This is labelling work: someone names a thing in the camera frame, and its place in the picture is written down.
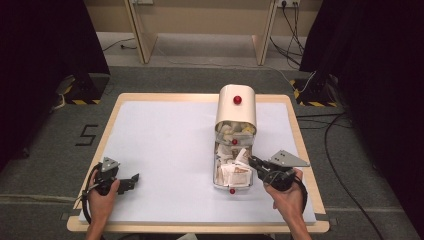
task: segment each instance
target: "cylindrical container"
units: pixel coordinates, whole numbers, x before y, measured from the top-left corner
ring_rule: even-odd
[[[252,170],[246,165],[256,132],[255,91],[244,85],[224,86],[219,93],[215,122],[216,187],[234,193],[235,189],[252,185]]]

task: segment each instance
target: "gray carpet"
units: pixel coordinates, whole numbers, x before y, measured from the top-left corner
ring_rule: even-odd
[[[27,159],[10,161],[0,173],[0,239],[83,239],[69,232],[62,214],[79,195],[96,147],[113,105],[124,92],[218,93],[226,84],[251,86],[258,94],[290,96],[332,226],[314,239],[377,239],[371,224],[343,189],[327,159],[326,123],[334,116],[300,116],[342,113],[342,107],[304,107],[295,103],[290,85],[274,70],[128,68],[111,67],[111,79],[99,105],[66,105],[53,112],[39,129]],[[285,71],[287,78],[305,77]],[[86,134],[96,135],[91,146],[76,146],[90,139],[80,134],[87,124],[97,125]],[[348,116],[328,132],[328,150],[340,178],[367,211],[384,239],[419,239],[387,182],[373,168],[358,131]],[[9,195],[44,196],[42,200]],[[118,239],[123,234],[106,234]],[[277,235],[277,239],[289,239]]]

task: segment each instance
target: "red ball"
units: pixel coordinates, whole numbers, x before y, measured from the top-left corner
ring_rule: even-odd
[[[235,104],[239,105],[241,103],[241,97],[240,96],[235,96],[233,98],[233,101]]]

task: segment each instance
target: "wall socket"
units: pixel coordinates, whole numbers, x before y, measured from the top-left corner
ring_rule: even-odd
[[[283,7],[283,1],[284,0],[277,0],[277,7]],[[286,8],[294,8],[295,3],[297,3],[297,6],[300,5],[300,0],[285,0],[286,1]]]

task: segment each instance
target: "hand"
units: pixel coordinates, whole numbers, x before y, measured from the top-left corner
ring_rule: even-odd
[[[294,168],[296,176],[302,179],[303,172]],[[273,208],[278,209],[284,221],[292,232],[294,239],[311,239],[303,220],[303,196],[302,190],[297,183],[291,188],[280,192],[271,185],[265,185],[266,192],[274,199]]]
[[[94,185],[94,178],[96,174],[97,170],[94,170],[90,179],[90,187]],[[95,189],[92,189],[88,193],[91,224],[88,228],[86,239],[100,239],[103,229],[106,226],[106,222],[109,219],[110,214],[112,214],[119,183],[119,179],[115,180],[106,196],[100,195]]]

